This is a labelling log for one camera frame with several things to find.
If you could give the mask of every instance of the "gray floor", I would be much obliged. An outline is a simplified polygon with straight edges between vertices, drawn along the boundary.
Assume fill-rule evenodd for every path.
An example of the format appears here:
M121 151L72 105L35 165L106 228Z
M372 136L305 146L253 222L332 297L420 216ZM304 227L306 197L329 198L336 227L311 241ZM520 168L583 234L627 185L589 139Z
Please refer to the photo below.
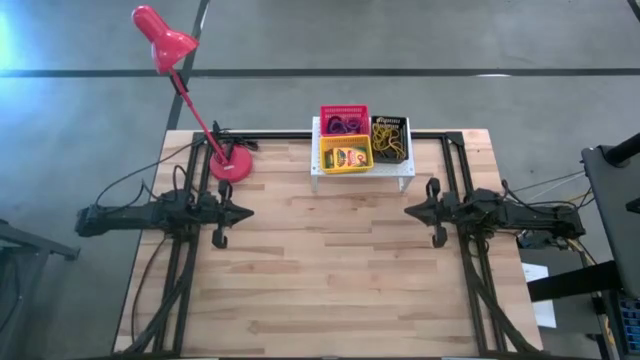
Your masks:
M191 31L199 0L147 3ZM137 4L5 0L0 69L151 69L129 20ZM639 32L624 0L214 0L194 66L640 67ZM366 103L411 117L414 128L489 128L512 187L579 170L582 148L640 130L640 77L191 79L189 87L203 117L238 129L307 128L325 103ZM111 181L157 160L172 99L161 78L0 78L0 218L82 247L75 263L50 262L26 359L110 351L139 234L81 239L75 214ZM185 109L178 128L197 128ZM140 178L152 181L153 171ZM129 200L138 181L104 202ZM580 179L540 199L587 187ZM581 215L584 243L609 259L596 208ZM582 337L543 337L557 353L597 356Z

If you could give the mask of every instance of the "table leg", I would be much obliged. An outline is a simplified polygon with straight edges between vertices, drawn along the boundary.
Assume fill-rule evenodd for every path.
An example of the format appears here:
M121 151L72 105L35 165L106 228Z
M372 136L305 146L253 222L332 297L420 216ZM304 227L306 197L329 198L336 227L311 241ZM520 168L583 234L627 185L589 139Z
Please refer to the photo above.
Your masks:
M317 176L311 175L311 191L313 191L314 194L318 192L318 177Z
M409 184L411 184L411 180L413 180L413 176L398 178L398 188L400 189L401 193L404 193L405 191L407 191Z

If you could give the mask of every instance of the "wooden table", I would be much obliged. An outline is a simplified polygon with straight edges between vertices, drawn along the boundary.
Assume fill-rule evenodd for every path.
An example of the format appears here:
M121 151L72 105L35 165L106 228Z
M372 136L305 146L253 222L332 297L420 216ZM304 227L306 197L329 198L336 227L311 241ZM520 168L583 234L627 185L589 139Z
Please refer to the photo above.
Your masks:
M462 131L474 185L500 191L488 131ZM167 133L162 157L192 135ZM416 178L405 194L393 180L326 178L314 195L310 140L261 140L260 148L253 173L234 185L233 194L235 204L255 215L228 230L226 250L212 246L213 226L201 233L183 356L477 355L454 228L448 227L446 246L434 249L433 229L403 212L425 200L430 177L447 190L438 142L414 140ZM184 151L159 166L154 193L172 188L173 166L186 165L188 156ZM459 173L457 178L464 189ZM215 191L215 179L210 182ZM162 236L142 234L115 351L130 344L133 297ZM170 242L141 292L138 332L160 304ZM490 243L498 300L541 349L516 243L508 235Z

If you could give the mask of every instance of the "black basket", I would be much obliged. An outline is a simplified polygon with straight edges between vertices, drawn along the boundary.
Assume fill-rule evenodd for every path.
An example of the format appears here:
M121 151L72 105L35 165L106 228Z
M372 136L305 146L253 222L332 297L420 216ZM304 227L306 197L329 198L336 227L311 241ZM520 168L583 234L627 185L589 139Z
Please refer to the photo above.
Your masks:
M374 163L387 163L387 164L400 164L401 162L407 160L409 158L409 151L411 149L408 148L408 140L407 138L410 136L407 133L407 118L405 117L396 117L396 116L380 116L380 115L372 115L371 116L371 145L373 146L373 128L375 124L382 125L383 127L391 128L394 130L398 130L400 133L400 137L398 142L402 144L402 148L404 149L404 157L398 158L396 152L392 149L387 149L384 151L376 151L373 149L373 162Z

